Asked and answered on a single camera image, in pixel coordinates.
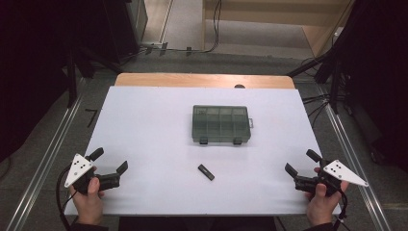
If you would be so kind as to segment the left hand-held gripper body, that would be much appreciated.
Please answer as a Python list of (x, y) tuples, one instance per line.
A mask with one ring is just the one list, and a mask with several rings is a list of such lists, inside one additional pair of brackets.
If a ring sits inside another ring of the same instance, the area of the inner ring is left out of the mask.
[(116, 172), (106, 175), (95, 174), (92, 161), (88, 161), (86, 157), (80, 154), (74, 156), (64, 183), (66, 188), (72, 186), (76, 192), (87, 194), (89, 182), (93, 177), (99, 179), (100, 192), (119, 187), (121, 175)]

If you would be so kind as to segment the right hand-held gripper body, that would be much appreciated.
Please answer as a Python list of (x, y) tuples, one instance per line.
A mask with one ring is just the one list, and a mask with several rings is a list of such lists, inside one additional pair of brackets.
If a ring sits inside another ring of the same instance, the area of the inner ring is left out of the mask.
[(300, 176), (297, 173), (293, 177), (294, 185), (297, 190), (307, 193), (314, 193), (317, 184), (326, 186), (326, 196), (339, 192), (342, 182), (348, 182), (354, 185), (367, 187), (369, 183), (346, 167), (339, 160), (319, 168), (315, 177)]

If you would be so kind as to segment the transparent grey compartment box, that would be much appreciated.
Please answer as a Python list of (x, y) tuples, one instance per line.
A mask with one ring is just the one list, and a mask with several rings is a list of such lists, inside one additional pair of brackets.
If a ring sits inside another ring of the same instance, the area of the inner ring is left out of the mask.
[(251, 138), (245, 106), (194, 105), (191, 137), (194, 142), (230, 142), (241, 145)]

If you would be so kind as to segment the black usb stick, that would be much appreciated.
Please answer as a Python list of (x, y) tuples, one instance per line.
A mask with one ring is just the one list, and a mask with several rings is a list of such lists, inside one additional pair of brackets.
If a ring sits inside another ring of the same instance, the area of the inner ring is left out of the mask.
[(198, 169), (211, 181), (215, 179), (215, 176), (203, 165), (199, 165)]

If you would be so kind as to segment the person's left hand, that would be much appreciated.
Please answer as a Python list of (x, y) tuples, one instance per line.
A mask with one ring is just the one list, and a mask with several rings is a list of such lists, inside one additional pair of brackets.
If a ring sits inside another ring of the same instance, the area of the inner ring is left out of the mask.
[(102, 192), (99, 191), (99, 179), (93, 177), (88, 185), (88, 193), (81, 194), (70, 186), (69, 191), (78, 213), (77, 222), (86, 225), (99, 225), (103, 218)]

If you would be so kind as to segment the person's right hand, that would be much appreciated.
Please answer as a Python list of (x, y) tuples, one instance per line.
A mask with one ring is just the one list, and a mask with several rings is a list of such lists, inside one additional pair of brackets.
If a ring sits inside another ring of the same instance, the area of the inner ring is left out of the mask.
[(333, 211), (342, 199), (342, 194), (336, 192), (327, 197), (326, 191), (327, 187), (318, 183), (314, 194), (305, 193), (305, 196), (310, 200), (306, 209), (306, 217), (309, 220), (310, 227), (327, 222), (332, 223)]

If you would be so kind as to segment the white board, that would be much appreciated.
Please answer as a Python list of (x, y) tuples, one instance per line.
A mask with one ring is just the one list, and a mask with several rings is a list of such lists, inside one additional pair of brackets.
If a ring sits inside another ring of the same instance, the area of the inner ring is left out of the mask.
[[(250, 140), (194, 142), (194, 105), (245, 106)], [(87, 151), (98, 147), (99, 173), (129, 166), (104, 195), (110, 216), (302, 214), (307, 200), (285, 165), (312, 175), (316, 163), (306, 152), (319, 148), (297, 90), (144, 87), (109, 89)]]

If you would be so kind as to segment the black metal stand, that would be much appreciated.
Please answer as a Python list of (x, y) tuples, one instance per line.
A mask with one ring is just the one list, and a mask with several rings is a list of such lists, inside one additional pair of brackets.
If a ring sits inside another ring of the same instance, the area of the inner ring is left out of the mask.
[(95, 68), (92, 66), (91, 62), (100, 63), (116, 74), (123, 72), (117, 64), (109, 62), (85, 46), (70, 46), (66, 55), (68, 108), (71, 108), (74, 105), (75, 100), (78, 98), (76, 70), (79, 70), (82, 77), (92, 78), (95, 73)]
[(314, 77), (317, 84), (324, 84), (328, 79), (331, 79), (331, 87), (329, 92), (329, 104), (335, 114), (338, 113), (338, 95), (340, 87), (340, 79), (342, 75), (341, 62), (337, 58), (337, 52), (330, 49), (323, 55), (313, 58), (310, 62), (302, 64), (300, 67), (287, 73), (287, 76), (293, 78), (300, 73), (305, 72), (312, 67), (319, 66), (319, 69)]

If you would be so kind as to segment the wooden table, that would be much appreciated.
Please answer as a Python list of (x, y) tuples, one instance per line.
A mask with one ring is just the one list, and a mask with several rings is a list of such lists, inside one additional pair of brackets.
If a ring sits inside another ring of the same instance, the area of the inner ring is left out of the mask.
[(175, 88), (234, 88), (293, 90), (289, 76), (197, 74), (197, 73), (121, 73), (116, 86), (175, 87)]

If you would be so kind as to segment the dark cabinet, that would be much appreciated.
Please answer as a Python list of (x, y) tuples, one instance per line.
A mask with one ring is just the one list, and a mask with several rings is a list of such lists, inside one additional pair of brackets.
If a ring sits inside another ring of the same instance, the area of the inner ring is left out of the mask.
[(104, 0), (113, 58), (116, 63), (136, 55), (148, 22), (144, 0)]

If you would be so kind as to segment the light wooden furniture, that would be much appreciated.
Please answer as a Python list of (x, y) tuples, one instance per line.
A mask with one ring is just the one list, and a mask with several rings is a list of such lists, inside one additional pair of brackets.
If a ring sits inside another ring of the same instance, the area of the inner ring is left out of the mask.
[(221, 0), (220, 19), (299, 26), (314, 58), (321, 56), (356, 0)]

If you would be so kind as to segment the metal floor rail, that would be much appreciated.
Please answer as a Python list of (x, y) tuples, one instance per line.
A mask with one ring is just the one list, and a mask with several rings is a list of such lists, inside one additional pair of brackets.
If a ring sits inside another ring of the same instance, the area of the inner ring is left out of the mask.
[(33, 174), (30, 174), (30, 182), (16, 203), (13, 216), (8, 222), (5, 231), (21, 231), (24, 227), (28, 216), (34, 208), (36, 200), (38, 199), (38, 195), (44, 185), (45, 179), (57, 158), (66, 133), (82, 103), (82, 98), (83, 94), (80, 93), (70, 107), (64, 108), (64, 116), (59, 121), (58, 127), (53, 133), (51, 141), (47, 144), (47, 148), (41, 156), (36, 171)]
[(373, 181), (359, 156), (352, 137), (346, 132), (341, 114), (335, 114), (327, 99), (319, 101), (319, 114), (311, 118), (321, 153), (328, 159), (339, 158), (369, 182), (367, 188), (350, 185), (347, 190), (347, 218), (351, 231), (393, 231), (385, 210), (373, 187)]

